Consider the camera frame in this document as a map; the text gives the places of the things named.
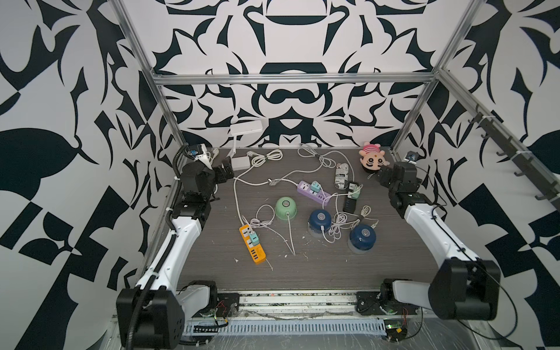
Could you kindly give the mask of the green charger adapter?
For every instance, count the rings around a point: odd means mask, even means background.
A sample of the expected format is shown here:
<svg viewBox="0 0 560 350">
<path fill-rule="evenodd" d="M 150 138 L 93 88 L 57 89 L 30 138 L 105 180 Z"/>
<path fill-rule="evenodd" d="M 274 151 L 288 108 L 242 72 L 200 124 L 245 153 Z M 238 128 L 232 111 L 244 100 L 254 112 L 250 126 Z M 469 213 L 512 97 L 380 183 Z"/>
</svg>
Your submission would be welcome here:
<svg viewBox="0 0 560 350">
<path fill-rule="evenodd" d="M 352 189 L 349 189 L 348 198 L 353 200 L 357 200 L 360 197 L 361 186 L 354 186 Z"/>
</svg>

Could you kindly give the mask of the blue cordless grinder front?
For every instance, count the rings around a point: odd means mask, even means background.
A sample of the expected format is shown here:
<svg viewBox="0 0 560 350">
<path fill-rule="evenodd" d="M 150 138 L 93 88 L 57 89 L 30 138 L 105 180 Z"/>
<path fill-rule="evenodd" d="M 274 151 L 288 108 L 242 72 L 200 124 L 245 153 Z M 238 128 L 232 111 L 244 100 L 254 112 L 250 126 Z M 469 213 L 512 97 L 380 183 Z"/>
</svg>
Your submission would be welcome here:
<svg viewBox="0 0 560 350">
<path fill-rule="evenodd" d="M 365 224 L 360 224 L 349 233 L 348 247 L 354 254 L 370 252 L 376 243 L 375 230 Z"/>
</svg>

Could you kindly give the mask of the small teal charger adapter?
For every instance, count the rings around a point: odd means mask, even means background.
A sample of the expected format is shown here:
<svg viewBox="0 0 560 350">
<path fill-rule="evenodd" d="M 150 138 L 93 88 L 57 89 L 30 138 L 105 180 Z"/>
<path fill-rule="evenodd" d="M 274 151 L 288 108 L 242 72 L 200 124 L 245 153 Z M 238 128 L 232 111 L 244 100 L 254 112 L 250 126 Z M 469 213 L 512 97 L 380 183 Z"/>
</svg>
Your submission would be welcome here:
<svg viewBox="0 0 560 350">
<path fill-rule="evenodd" d="M 254 231 L 249 232 L 249 246 L 258 246 L 260 244 L 260 240 L 258 235 Z"/>
</svg>

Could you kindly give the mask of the yellow power strip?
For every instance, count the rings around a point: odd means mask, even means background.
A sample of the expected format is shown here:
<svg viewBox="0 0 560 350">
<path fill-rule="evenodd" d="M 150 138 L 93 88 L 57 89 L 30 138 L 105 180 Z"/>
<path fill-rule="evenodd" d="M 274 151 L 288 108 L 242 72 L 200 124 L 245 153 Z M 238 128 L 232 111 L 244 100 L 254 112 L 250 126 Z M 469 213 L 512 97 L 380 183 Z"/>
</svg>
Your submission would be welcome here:
<svg viewBox="0 0 560 350">
<path fill-rule="evenodd" d="M 239 232 L 244 240 L 245 246 L 249 252 L 252 261 L 259 265 L 266 260 L 266 253 L 260 243 L 258 235 L 250 225 L 244 225 L 239 228 Z"/>
</svg>

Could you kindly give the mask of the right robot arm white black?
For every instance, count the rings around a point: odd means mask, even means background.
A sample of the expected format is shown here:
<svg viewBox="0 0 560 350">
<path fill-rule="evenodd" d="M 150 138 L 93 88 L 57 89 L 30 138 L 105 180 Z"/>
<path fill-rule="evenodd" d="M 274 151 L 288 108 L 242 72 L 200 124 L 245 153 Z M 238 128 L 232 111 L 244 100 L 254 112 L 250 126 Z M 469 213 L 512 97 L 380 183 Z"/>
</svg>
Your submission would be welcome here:
<svg viewBox="0 0 560 350">
<path fill-rule="evenodd" d="M 500 295 L 498 265 L 479 258 L 437 215 L 436 205 L 419 192 L 414 164 L 382 166 L 376 178 L 388 189 L 392 207 L 416 231 L 438 266 L 430 283 L 385 279 L 378 297 L 380 306 L 410 304 L 428 309 L 440 319 L 493 320 Z"/>
</svg>

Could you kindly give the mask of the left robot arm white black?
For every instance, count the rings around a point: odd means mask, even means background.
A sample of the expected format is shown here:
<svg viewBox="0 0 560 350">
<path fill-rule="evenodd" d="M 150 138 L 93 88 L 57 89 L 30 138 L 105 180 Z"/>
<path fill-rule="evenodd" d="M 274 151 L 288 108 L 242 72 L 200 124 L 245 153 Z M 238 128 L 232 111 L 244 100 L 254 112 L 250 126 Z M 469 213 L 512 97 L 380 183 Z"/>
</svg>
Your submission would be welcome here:
<svg viewBox="0 0 560 350">
<path fill-rule="evenodd" d="M 216 186 L 233 177 L 230 157 L 216 167 L 197 159 L 179 172 L 165 216 L 169 232 L 163 245 L 136 286 L 121 290 L 116 300 L 124 349 L 175 349 L 182 341 L 186 320 L 215 306 L 214 282 L 193 282 L 182 293 L 177 285 L 209 218 Z"/>
</svg>

